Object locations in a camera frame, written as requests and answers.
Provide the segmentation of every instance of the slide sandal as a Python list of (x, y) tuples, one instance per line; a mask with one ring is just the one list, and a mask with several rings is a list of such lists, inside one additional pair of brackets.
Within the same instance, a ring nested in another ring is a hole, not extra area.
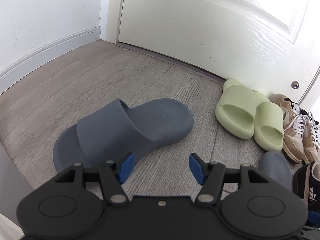
[(265, 153), (259, 161), (259, 170), (288, 190), (291, 190), (291, 172), (285, 158), (275, 151)]
[(283, 148), (282, 109), (271, 102), (263, 102), (257, 107), (253, 138), (266, 151), (281, 151)]
[(251, 138), (254, 132), (256, 100), (253, 90), (243, 85), (229, 86), (222, 93), (215, 109), (218, 122), (239, 138)]
[(162, 98), (129, 108), (115, 99), (60, 134), (53, 148), (57, 172), (73, 163), (96, 167), (128, 152), (136, 161), (152, 150), (174, 143), (192, 129), (193, 116), (181, 102)]
[[(233, 85), (239, 85), (239, 86), (245, 86), (244, 84), (242, 84), (241, 82), (239, 82), (238, 80), (235, 79), (228, 79), (224, 82), (223, 84), (223, 88), (222, 88), (222, 92), (226, 91), (227, 88), (233, 86)], [(255, 91), (254, 93), (257, 97), (257, 106), (260, 105), (262, 102), (270, 102), (269, 98), (267, 98), (264, 94)]]

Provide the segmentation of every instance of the metal bolt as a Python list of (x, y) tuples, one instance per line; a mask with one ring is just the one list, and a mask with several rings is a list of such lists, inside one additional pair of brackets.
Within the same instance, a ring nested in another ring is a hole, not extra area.
[(209, 202), (212, 202), (214, 200), (214, 197), (212, 195), (209, 195), (209, 194), (201, 194), (201, 195), (198, 196), (198, 200), (200, 202), (209, 203)]
[(298, 83), (297, 81), (293, 81), (293, 82), (291, 83), (291, 87), (292, 87), (293, 89), (298, 89), (298, 88), (299, 88), (299, 83)]
[(160, 206), (160, 207), (163, 207), (163, 206), (165, 206), (167, 203), (166, 203), (166, 201), (164, 201), (164, 200), (161, 200), (161, 201), (158, 201), (158, 205)]
[(123, 203), (123, 202), (125, 202), (127, 200), (127, 198), (124, 195), (116, 194), (116, 195), (112, 195), (110, 197), (110, 200), (113, 203)]

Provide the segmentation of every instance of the baseboard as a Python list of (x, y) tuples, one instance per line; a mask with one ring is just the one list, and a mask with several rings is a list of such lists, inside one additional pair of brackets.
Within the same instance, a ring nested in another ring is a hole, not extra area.
[(19, 59), (0, 72), (0, 95), (38, 67), (73, 49), (100, 39), (101, 27), (92, 28), (54, 41)]

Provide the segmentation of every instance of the wood-look floor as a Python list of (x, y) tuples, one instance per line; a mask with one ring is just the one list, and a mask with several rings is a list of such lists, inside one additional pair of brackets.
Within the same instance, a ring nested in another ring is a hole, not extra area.
[[(115, 98), (129, 106), (174, 98), (194, 115), (191, 133), (142, 159), (124, 189), (129, 196), (194, 197), (199, 186), (188, 168), (190, 153), (238, 168), (241, 163), (257, 166), (265, 152), (253, 139), (239, 139), (217, 122), (214, 109), (221, 93), (222, 85), (209, 78), (96, 41), (48, 62), (0, 95), (0, 141), (35, 189), (56, 174), (54, 142), (78, 119)], [(236, 187), (226, 185), (225, 189), (234, 191)]]

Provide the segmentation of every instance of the sneaker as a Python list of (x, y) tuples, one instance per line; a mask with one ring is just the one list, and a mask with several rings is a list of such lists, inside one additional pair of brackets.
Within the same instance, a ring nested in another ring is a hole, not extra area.
[(320, 149), (320, 144), (318, 142), (320, 127), (316, 125), (311, 112), (309, 112), (308, 115), (304, 115), (303, 117), (305, 118), (305, 127), (303, 132), (303, 161), (306, 164), (309, 164), (313, 161), (320, 163), (318, 154)]
[(305, 120), (300, 114), (299, 105), (283, 96), (278, 105), (283, 112), (283, 150), (295, 163), (301, 163), (304, 156), (303, 132)]
[(314, 161), (298, 169), (293, 176), (292, 191), (309, 211), (320, 213), (320, 164)]

